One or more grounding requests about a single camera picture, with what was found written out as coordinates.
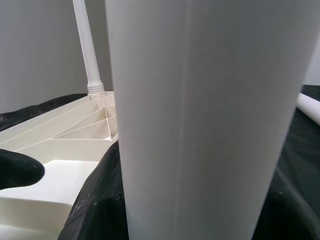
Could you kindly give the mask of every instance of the white plastic part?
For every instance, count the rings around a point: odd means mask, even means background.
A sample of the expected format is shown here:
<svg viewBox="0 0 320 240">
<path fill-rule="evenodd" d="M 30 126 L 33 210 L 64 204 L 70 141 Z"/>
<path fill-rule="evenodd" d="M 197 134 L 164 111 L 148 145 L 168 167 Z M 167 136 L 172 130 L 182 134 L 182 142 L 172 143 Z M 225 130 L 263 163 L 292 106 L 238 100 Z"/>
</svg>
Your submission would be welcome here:
<svg viewBox="0 0 320 240">
<path fill-rule="evenodd" d="M 102 96 L 86 96 L 0 132 L 0 148 L 45 167 L 36 184 L 0 191 L 0 239 L 57 239 L 84 181 L 118 139 L 115 111 L 106 115 L 107 107 L 115 109 L 114 95 Z"/>
<path fill-rule="evenodd" d="M 320 102 L 299 93 L 296 107 L 300 109 L 305 115 L 311 118 L 314 122 L 320 125 Z"/>
<path fill-rule="evenodd" d="M 130 240 L 249 240 L 320 1 L 106 0 Z"/>
<path fill-rule="evenodd" d="M 82 55 L 88 80 L 89 94 L 103 94 L 104 84 L 100 79 L 94 43 L 91 36 L 85 0 L 72 0 L 78 27 Z"/>
</svg>

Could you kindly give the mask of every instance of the white cylindrical roll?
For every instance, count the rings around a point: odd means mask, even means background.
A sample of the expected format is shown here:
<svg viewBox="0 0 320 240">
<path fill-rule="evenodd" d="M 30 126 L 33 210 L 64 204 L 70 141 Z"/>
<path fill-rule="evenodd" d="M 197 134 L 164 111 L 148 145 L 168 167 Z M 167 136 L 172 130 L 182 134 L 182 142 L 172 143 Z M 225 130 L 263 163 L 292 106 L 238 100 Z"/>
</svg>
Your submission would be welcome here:
<svg viewBox="0 0 320 240">
<path fill-rule="evenodd" d="M 91 36 L 85 0 L 73 0 L 76 25 L 81 43 L 82 55 L 88 80 L 88 93 L 104 93 L 104 84 L 99 75 L 94 43 Z"/>
<path fill-rule="evenodd" d="M 249 240 L 320 23 L 314 0 L 106 0 L 130 240 Z"/>
<path fill-rule="evenodd" d="M 311 118 L 314 122 L 320 125 L 320 102 L 299 93 L 296 107 L 300 109 L 305 115 Z"/>
</svg>

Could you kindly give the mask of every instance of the white plastic rod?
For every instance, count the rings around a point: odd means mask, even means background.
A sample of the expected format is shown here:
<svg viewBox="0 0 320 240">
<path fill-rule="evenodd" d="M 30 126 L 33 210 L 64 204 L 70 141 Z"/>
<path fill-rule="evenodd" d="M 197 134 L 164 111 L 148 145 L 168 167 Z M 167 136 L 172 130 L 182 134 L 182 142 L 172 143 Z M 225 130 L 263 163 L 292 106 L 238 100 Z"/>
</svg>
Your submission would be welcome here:
<svg viewBox="0 0 320 240">
<path fill-rule="evenodd" d="M 299 93 L 296 107 L 300 109 L 305 115 L 311 118 L 314 122 L 320 125 L 320 102 Z"/>
<path fill-rule="evenodd" d="M 106 0 L 130 240 L 251 239 L 314 0 Z"/>
<path fill-rule="evenodd" d="M 88 80 L 88 93 L 104 93 L 104 84 L 99 75 L 94 43 L 91 36 L 90 25 L 85 0 L 73 0 L 76 24 L 78 27 L 86 77 Z"/>
</svg>

